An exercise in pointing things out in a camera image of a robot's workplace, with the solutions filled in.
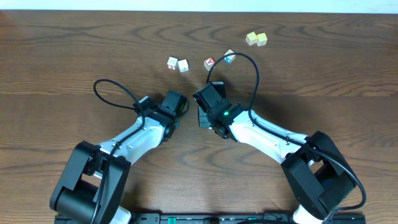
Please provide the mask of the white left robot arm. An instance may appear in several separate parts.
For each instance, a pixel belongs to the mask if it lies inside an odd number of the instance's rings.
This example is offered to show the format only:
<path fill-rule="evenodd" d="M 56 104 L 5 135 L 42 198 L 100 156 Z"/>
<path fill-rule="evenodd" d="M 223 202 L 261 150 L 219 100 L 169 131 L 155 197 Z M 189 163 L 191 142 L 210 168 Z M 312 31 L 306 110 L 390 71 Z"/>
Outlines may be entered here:
<path fill-rule="evenodd" d="M 129 223 L 120 205 L 130 166 L 170 139 L 177 112 L 163 106 L 143 116 L 115 138 L 75 146 L 50 198 L 50 208 L 77 223 Z"/>

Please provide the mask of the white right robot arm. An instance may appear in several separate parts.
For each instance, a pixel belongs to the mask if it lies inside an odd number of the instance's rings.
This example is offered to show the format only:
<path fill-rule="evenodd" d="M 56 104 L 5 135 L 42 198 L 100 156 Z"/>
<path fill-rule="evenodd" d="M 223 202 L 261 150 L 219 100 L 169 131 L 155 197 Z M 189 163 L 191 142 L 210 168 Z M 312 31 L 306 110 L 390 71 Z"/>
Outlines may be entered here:
<path fill-rule="evenodd" d="M 355 189 L 362 189 L 352 168 L 331 138 L 317 131 L 311 136 L 281 128 L 249 108 L 227 99 L 201 100 L 198 115 L 216 134 L 248 144 L 278 162 L 299 202 L 295 223 L 325 223 Z"/>

